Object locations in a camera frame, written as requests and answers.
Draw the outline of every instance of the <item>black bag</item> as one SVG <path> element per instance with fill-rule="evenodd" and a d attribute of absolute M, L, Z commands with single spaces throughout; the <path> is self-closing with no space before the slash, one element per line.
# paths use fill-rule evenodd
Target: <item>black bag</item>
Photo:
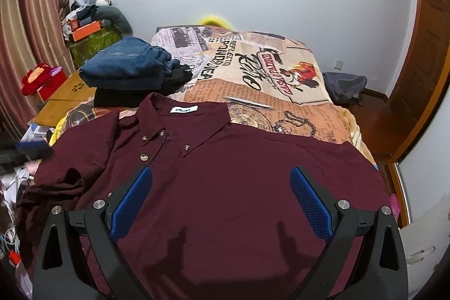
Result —
<path fill-rule="evenodd" d="M 356 104 L 359 93 L 364 90 L 367 78 L 346 73 L 323 73 L 325 88 L 336 105 Z"/>

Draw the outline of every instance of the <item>blue object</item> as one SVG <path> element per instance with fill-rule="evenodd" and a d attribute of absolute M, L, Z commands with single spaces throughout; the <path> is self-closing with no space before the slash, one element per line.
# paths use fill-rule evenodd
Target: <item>blue object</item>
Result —
<path fill-rule="evenodd" d="M 327 243 L 333 237 L 331 215 L 298 168 L 291 171 L 290 184 L 316 237 Z"/>
<path fill-rule="evenodd" d="M 145 167 L 112 214 L 109 236 L 114 243 L 130 231 L 134 219 L 152 188 L 152 183 L 152 171 Z"/>
<path fill-rule="evenodd" d="M 126 36 L 87 60 L 80 77 L 89 87 L 158 90 L 177 65 L 179 60 L 172 59 L 165 49 Z"/>
<path fill-rule="evenodd" d="M 85 18 L 84 20 L 80 21 L 80 27 L 86 26 L 87 24 L 92 23 L 92 18 L 88 17 Z"/>

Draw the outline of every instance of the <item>maroon shirt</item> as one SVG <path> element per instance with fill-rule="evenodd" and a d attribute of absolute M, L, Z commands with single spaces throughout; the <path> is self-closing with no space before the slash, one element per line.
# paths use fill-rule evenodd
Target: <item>maroon shirt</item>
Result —
<path fill-rule="evenodd" d="M 195 105 L 197 111 L 170 112 Z M 71 128 L 54 149 L 18 205 L 26 267 L 53 206 L 82 209 L 107 200 L 144 163 L 153 187 L 118 246 L 156 300 L 291 295 L 324 247 L 289 186 L 297 165 L 356 208 L 388 203 L 380 174 L 351 144 L 230 123 L 225 103 L 151 94 L 135 116 L 119 120 L 111 112 Z M 88 241 L 83 246 L 99 289 L 108 293 Z M 344 287 L 357 250 L 335 291 Z"/>

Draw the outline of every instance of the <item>shirt sleeve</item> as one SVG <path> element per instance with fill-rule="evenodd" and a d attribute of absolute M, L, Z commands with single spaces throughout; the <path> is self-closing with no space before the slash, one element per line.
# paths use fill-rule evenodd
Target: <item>shirt sleeve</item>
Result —
<path fill-rule="evenodd" d="M 75 209 L 81 195 L 105 170 L 118 120 L 118 111 L 113 111 L 70 128 L 53 145 L 53 156 L 39 165 L 35 184 L 24 192 L 16 210 L 20 255 L 29 273 L 51 209 L 55 205 Z"/>

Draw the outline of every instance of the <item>orange box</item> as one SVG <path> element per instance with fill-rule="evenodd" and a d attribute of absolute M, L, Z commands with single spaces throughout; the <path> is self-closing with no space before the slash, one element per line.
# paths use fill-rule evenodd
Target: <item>orange box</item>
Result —
<path fill-rule="evenodd" d="M 100 21 L 89 23 L 86 26 L 80 27 L 78 30 L 72 33 L 73 41 L 81 40 L 83 37 L 89 36 L 91 33 L 100 30 L 101 30 Z"/>

